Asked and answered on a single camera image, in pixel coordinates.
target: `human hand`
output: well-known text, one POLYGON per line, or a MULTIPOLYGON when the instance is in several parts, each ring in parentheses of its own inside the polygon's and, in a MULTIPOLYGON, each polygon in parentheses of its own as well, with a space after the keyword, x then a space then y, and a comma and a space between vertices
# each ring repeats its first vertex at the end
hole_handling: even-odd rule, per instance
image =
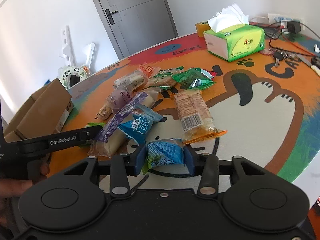
MULTIPOLYGON (((35 182, 46 179, 50 172, 49 165, 42 163, 40 166, 40 178, 35 182)), ((0 179, 0 225, 8 228, 6 217, 6 199, 11 197, 20 197, 28 188, 32 187, 32 180, 0 179)))

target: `panda decoration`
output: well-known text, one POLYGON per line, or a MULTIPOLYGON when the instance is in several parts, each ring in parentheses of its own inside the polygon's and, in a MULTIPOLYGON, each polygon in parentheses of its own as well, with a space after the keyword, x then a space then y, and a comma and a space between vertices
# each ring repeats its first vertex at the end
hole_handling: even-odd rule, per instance
POLYGON ((77 77, 77 83, 88 77, 87 72, 81 67, 64 67, 59 70, 59 80, 66 89, 69 89, 75 84, 70 85, 71 76, 77 77))

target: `door handle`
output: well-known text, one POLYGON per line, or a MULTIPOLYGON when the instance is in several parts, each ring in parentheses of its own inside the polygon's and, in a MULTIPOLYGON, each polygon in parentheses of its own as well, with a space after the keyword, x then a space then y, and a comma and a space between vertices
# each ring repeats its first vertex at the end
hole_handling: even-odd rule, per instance
POLYGON ((117 13, 118 11, 110 12, 109 9, 106 9, 106 10, 104 10, 104 11, 106 12, 106 15, 107 15, 107 17, 108 17, 108 19, 109 19, 110 25, 115 24, 115 21, 113 20, 112 15, 115 14, 115 13, 117 13))

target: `green tissue box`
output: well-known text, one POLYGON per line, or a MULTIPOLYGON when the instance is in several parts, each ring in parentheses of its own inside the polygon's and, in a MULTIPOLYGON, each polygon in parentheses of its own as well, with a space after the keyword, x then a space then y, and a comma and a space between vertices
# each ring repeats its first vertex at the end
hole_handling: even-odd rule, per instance
POLYGON ((264 30, 260 27, 239 24, 218 33, 204 32, 208 52, 228 62, 243 58, 264 49, 264 30))

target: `power adapter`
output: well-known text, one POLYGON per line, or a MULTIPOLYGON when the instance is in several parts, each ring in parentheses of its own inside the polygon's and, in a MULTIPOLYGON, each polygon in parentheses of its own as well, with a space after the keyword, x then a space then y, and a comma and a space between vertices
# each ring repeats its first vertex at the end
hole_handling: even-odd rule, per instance
POLYGON ((301 32, 301 25, 299 22, 287 22, 287 28, 289 33, 298 33, 301 32))

